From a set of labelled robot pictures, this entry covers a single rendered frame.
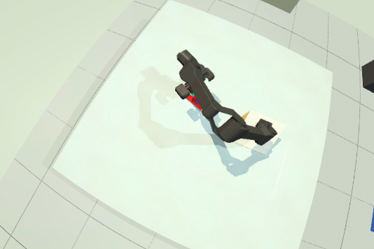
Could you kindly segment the red circuit board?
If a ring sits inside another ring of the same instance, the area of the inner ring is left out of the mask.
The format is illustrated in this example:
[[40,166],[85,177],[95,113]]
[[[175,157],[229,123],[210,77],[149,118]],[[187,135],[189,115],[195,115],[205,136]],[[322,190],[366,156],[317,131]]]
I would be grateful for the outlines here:
[[201,109],[201,107],[200,107],[200,105],[199,105],[199,103],[198,103],[198,101],[197,101],[197,99],[196,99],[194,93],[193,93],[193,94],[190,93],[190,95],[187,97],[187,99],[188,99],[190,102],[192,102],[195,106],[197,106],[197,107],[202,111],[202,109]]

